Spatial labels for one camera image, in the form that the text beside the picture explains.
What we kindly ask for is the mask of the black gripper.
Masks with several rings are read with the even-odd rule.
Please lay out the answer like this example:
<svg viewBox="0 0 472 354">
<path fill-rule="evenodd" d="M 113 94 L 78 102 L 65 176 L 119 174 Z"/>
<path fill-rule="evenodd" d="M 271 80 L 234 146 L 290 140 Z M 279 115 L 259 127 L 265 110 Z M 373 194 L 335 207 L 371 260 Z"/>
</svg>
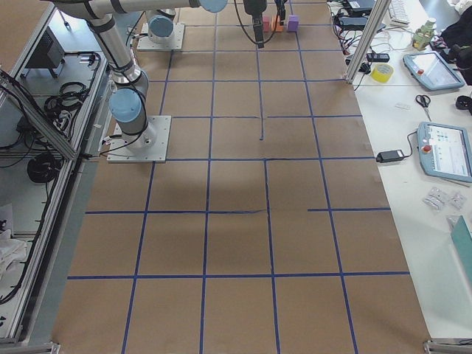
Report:
<svg viewBox="0 0 472 354">
<path fill-rule="evenodd" d="M 251 16 L 252 27 L 254 32 L 254 42 L 258 48 L 263 48 L 263 13 L 267 8 L 266 0 L 244 0 L 244 10 L 246 14 Z"/>
<path fill-rule="evenodd" d="M 286 11 L 285 11 L 285 4 L 287 0 L 275 0 L 275 4 L 277 7 L 277 24 L 282 26 L 285 21 Z"/>
</svg>

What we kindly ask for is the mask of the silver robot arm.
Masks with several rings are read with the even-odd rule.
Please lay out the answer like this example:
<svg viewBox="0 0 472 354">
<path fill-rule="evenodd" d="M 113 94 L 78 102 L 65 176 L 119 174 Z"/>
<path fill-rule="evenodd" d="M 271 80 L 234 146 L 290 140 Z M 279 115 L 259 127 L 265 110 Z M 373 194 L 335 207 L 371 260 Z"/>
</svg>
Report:
<svg viewBox="0 0 472 354">
<path fill-rule="evenodd" d="M 273 38 L 275 32 L 283 30 L 283 24 L 286 16 L 286 1 L 274 2 L 277 13 L 270 22 L 267 22 L 263 16 L 263 13 L 267 8 L 267 1 L 243 1 L 245 13 L 250 15 L 252 19 L 254 38 L 248 34 L 245 26 L 243 25 L 237 2 L 233 1 L 233 3 L 239 25 L 245 36 L 259 48 L 263 48 L 264 45 Z M 163 39 L 169 38 L 173 34 L 174 27 L 176 26 L 173 21 L 175 17 L 173 14 L 166 13 L 163 10 L 157 10 L 156 13 L 147 12 L 146 16 L 148 25 L 147 36 L 149 38 Z"/>
<path fill-rule="evenodd" d="M 138 107 L 133 109 L 136 119 L 127 128 L 123 122 L 118 122 L 122 138 L 126 142 L 134 142 L 148 128 L 148 118 L 145 112 L 145 98 L 148 89 L 148 78 L 140 69 L 131 55 L 130 48 L 122 39 L 117 29 L 114 14 L 132 12 L 158 12 L 174 10 L 175 8 L 204 8 L 210 13 L 219 13 L 227 5 L 226 1 L 54 1 L 53 4 L 62 12 L 74 18 L 86 21 L 93 32 L 101 50 L 104 52 L 112 70 L 112 79 L 118 91 L 130 93 L 129 98 L 119 98 L 126 108 L 136 102 Z"/>
</svg>

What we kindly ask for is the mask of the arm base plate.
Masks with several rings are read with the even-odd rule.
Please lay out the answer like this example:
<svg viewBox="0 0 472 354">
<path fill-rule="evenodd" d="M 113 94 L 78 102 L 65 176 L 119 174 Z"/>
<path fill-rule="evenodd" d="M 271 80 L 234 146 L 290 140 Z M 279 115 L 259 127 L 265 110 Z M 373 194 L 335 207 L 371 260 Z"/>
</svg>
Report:
<svg viewBox="0 0 472 354">
<path fill-rule="evenodd" d="M 180 51 L 184 41 L 185 25 L 183 23 L 174 23 L 173 32 L 167 36 L 157 36 L 148 30 L 148 23 L 142 25 L 142 33 L 150 34 L 139 39 L 137 44 L 138 51 L 144 52 L 167 52 Z"/>
<path fill-rule="evenodd" d="M 148 116 L 147 129 L 135 141 L 135 137 L 123 135 L 118 123 L 114 134 L 121 137 L 111 141 L 109 163 L 165 163 L 171 128 L 171 116 Z"/>
</svg>

